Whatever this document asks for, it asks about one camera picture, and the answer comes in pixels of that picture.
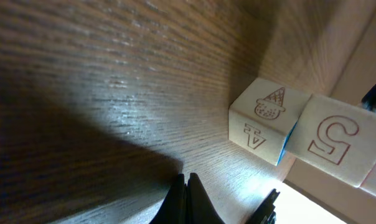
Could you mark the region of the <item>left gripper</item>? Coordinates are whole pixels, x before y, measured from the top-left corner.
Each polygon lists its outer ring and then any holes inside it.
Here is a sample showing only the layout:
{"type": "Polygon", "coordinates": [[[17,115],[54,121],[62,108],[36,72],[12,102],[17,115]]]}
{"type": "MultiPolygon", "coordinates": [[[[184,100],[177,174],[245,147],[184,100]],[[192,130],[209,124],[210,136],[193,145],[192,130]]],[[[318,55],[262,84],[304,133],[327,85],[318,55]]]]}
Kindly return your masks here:
{"type": "MultiPolygon", "coordinates": [[[[186,223],[224,224],[196,173],[190,173],[186,190],[186,223]]],[[[274,202],[279,194],[280,192],[273,189],[245,224],[275,224],[276,212],[274,202]]]]}

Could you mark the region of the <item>red-sided block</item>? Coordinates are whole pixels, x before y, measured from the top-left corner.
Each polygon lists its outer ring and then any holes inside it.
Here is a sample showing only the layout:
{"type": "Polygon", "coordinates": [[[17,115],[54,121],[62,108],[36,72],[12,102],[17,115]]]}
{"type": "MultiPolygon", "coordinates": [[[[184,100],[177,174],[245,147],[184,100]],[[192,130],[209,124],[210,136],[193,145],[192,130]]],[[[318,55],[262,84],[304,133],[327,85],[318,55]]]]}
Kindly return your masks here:
{"type": "Polygon", "coordinates": [[[312,95],[286,150],[299,160],[359,187],[376,164],[376,113],[312,95]]]}

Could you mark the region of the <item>plain wooden block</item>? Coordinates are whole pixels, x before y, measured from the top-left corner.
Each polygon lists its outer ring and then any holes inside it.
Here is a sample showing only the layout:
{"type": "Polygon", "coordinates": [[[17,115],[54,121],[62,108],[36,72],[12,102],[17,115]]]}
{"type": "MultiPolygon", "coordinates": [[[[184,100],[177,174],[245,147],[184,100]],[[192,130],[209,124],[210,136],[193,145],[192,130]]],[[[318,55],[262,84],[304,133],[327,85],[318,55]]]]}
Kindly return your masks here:
{"type": "Polygon", "coordinates": [[[228,109],[228,138],[276,166],[310,94],[257,78],[228,109]]]}

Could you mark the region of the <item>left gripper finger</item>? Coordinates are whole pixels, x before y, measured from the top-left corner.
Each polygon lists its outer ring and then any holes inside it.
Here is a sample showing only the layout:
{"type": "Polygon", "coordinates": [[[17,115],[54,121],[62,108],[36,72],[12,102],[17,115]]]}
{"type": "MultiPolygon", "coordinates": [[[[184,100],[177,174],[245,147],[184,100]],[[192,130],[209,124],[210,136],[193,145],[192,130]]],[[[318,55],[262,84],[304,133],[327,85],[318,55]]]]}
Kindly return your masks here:
{"type": "Polygon", "coordinates": [[[179,174],[150,224],[184,224],[186,222],[186,185],[179,174]]]}

